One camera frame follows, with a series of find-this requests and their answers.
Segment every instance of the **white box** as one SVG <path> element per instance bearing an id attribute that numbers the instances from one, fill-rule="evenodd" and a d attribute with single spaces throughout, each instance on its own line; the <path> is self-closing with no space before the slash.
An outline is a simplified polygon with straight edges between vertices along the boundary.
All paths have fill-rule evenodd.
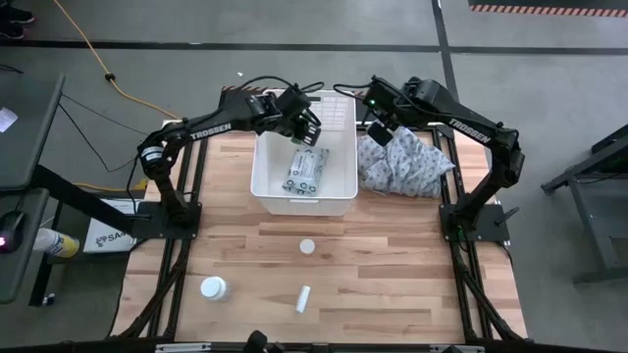
<path id="1" fill-rule="evenodd" d="M 316 147 L 330 150 L 318 193 L 298 196 L 282 188 L 297 146 L 272 132 L 257 136 L 251 193 L 273 215 L 342 216 L 357 195 L 355 100 L 334 91 L 308 95 L 321 98 L 310 108 L 322 123 Z"/>

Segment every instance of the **hazard stripe tape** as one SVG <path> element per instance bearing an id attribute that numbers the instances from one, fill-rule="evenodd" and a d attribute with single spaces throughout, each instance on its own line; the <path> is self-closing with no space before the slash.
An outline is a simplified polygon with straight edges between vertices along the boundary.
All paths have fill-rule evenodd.
<path id="1" fill-rule="evenodd" d="M 505 5 L 471 5 L 471 11 L 489 12 L 500 14 L 526 14 L 526 15 L 557 15 L 557 16 L 594 16 L 594 17 L 628 17 L 626 10 L 611 9 L 579 9 L 556 8 L 541 6 L 505 6 Z"/>

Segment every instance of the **wooden table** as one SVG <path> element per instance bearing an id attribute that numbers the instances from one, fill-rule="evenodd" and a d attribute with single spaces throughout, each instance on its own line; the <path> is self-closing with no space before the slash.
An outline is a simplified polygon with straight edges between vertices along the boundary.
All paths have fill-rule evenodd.
<path id="1" fill-rule="evenodd" d="M 429 133 L 420 137 L 432 144 Z M 455 140 L 464 184 L 471 190 L 487 173 L 485 151 L 461 134 Z M 177 341 L 243 342 L 255 329 L 283 342 L 464 341 L 449 248 L 440 231 L 440 199 L 360 190 L 341 218 L 272 216 L 250 193 L 254 141 L 253 134 L 243 132 L 210 139 L 201 231 L 190 252 Z M 450 193 L 455 202 L 455 191 Z M 158 197 L 151 185 L 147 198 Z M 309 257 L 298 248 L 303 238 L 316 242 Z M 153 294 L 163 247 L 164 241 L 150 240 L 131 254 L 114 334 L 131 323 Z M 487 295 L 525 336 L 503 249 L 492 243 L 477 248 Z M 209 276 L 223 277 L 232 286 L 230 301 L 201 296 L 200 283 Z M 305 313 L 297 314 L 294 306 L 303 284 L 312 291 Z M 470 305 L 480 332 L 475 301 Z"/>

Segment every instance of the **white plastic container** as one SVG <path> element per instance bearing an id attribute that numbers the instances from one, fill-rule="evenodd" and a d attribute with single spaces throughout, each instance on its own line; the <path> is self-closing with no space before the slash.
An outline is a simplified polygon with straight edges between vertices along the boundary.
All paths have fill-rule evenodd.
<path id="1" fill-rule="evenodd" d="M 278 96 L 282 90 L 271 90 Z M 251 193 L 273 215 L 342 216 L 357 195 L 355 100 L 334 91 L 318 91 L 310 108 L 321 120 L 317 147 L 330 155 L 316 196 L 298 196 L 282 189 L 296 145 L 289 138 L 265 132 L 257 137 Z"/>
<path id="2" fill-rule="evenodd" d="M 229 286 L 220 277 L 208 277 L 200 283 L 200 292 L 211 301 L 224 301 L 229 297 Z"/>
<path id="3" fill-rule="evenodd" d="M 32 245 L 34 251 L 44 251 L 50 255 L 71 258 L 79 252 L 80 242 L 58 231 L 40 228 Z"/>

